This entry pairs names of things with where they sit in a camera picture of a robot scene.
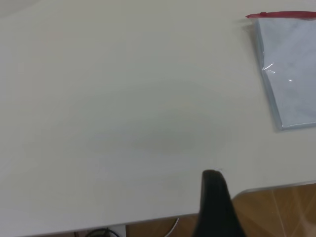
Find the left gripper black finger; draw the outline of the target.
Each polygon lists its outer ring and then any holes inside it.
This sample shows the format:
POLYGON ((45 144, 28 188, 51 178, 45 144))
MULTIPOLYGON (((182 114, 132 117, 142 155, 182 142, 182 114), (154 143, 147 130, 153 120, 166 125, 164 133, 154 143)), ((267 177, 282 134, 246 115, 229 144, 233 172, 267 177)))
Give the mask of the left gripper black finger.
POLYGON ((235 212, 227 183, 221 172, 202 173, 200 209, 194 237, 246 236, 235 212))

